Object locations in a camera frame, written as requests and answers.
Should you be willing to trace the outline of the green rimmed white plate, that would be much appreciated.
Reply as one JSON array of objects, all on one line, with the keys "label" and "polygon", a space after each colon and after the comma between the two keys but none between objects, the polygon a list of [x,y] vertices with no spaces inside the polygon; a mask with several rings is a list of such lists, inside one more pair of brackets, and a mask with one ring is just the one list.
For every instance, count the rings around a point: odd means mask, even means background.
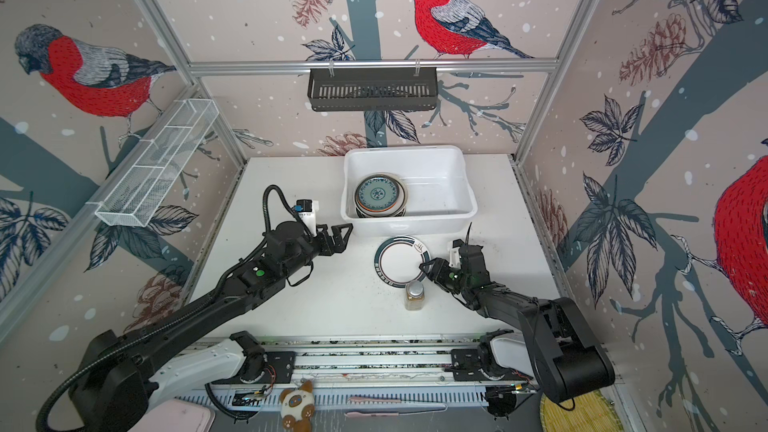
[{"label": "green rimmed white plate", "polygon": [[423,242],[411,236],[397,236],[380,244],[374,255],[374,270],[384,284],[405,288],[425,278],[421,265],[431,259]]}]

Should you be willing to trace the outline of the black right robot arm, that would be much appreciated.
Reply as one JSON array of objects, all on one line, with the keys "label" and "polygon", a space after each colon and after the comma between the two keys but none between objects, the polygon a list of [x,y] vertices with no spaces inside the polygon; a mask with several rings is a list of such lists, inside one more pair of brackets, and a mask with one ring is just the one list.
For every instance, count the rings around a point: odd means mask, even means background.
[{"label": "black right robot arm", "polygon": [[476,370],[491,380],[505,380],[510,373],[531,377],[556,403],[614,384],[612,362],[572,299],[514,292],[491,279],[480,245],[458,239],[454,250],[457,268],[435,258],[420,270],[465,308],[512,328],[482,336],[477,361],[467,368],[455,366],[456,377],[467,379]]}]

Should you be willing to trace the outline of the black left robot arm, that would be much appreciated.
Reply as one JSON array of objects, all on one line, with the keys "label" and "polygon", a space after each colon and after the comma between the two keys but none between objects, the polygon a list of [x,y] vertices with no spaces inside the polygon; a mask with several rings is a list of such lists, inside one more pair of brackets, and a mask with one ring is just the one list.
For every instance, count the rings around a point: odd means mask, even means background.
[{"label": "black left robot arm", "polygon": [[169,361],[209,332],[264,304],[290,285],[292,274],[311,268],[316,257],[343,253],[352,230],[350,224],[320,224],[310,234],[300,221],[283,222],[197,300],[123,336],[100,334],[88,345],[78,370],[45,400],[36,430],[50,430],[49,415],[63,395],[75,406],[82,430],[129,430],[159,397],[156,375]]}]

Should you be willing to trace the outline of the white plastic bin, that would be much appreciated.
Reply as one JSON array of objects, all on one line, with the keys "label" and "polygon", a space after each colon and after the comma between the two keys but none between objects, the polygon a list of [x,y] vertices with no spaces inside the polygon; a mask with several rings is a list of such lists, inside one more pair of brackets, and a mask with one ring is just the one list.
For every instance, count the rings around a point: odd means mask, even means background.
[{"label": "white plastic bin", "polygon": [[359,236],[456,233],[477,210],[454,146],[356,149],[344,157],[341,215]]}]

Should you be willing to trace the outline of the small amber glass jar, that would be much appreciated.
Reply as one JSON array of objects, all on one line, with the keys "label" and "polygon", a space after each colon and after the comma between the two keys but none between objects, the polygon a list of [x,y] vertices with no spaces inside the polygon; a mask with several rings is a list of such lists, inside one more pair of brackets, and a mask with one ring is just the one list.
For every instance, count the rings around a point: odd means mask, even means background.
[{"label": "small amber glass jar", "polygon": [[421,281],[414,280],[405,286],[405,308],[408,311],[421,310],[425,303],[425,288]]}]

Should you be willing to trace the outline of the pink tweezers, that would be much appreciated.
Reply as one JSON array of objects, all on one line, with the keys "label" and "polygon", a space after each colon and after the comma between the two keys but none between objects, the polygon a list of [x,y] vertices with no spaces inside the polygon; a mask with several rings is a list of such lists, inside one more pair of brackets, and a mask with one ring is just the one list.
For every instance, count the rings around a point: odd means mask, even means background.
[{"label": "pink tweezers", "polygon": [[352,396],[347,404],[351,406],[344,412],[348,418],[410,416],[442,413],[448,409],[442,402],[370,396]]}]

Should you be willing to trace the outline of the black hanging basket shelf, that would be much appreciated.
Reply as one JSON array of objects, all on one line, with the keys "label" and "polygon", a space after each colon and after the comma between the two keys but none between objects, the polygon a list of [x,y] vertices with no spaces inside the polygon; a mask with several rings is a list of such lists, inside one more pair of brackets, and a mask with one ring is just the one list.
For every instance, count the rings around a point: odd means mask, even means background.
[{"label": "black hanging basket shelf", "polygon": [[307,97],[315,112],[428,111],[438,105],[435,68],[316,69]]}]

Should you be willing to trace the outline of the brown white plush toy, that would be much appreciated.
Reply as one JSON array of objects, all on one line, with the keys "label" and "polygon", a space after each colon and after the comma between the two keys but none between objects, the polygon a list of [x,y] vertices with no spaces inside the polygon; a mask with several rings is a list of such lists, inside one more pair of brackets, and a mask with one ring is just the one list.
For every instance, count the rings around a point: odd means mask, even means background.
[{"label": "brown white plush toy", "polygon": [[287,388],[279,396],[280,416],[285,431],[311,432],[315,414],[314,387],[310,380],[297,388]]}]

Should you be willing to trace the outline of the yellow woven bamboo tray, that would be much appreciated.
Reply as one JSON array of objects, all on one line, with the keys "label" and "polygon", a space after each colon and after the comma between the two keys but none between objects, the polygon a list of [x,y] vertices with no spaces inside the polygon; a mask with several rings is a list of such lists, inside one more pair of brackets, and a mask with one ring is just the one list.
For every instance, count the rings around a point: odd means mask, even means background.
[{"label": "yellow woven bamboo tray", "polygon": [[544,432],[619,432],[623,425],[613,405],[599,392],[555,403],[541,397],[539,416]]}]

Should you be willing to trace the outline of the pink tray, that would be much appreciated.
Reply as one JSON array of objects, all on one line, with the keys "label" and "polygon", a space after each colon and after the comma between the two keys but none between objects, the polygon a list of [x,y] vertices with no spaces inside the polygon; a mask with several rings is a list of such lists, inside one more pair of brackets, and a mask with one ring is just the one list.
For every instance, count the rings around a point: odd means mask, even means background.
[{"label": "pink tray", "polygon": [[150,410],[130,432],[206,432],[214,419],[205,406],[173,399]]}]

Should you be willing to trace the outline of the aluminium rail base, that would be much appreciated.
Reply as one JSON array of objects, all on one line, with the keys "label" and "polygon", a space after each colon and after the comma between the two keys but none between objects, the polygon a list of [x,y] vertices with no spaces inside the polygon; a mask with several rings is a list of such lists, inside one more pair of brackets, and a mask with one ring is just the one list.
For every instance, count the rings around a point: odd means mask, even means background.
[{"label": "aluminium rail base", "polygon": [[309,341],[238,333],[219,342],[195,341],[159,366],[150,380],[158,386],[151,407],[209,383],[253,388],[301,381],[331,388],[391,389],[517,384],[553,401],[568,401],[612,386],[615,371],[599,346],[581,349],[574,340],[561,341],[554,359],[542,359],[512,330],[489,332],[476,340]]}]

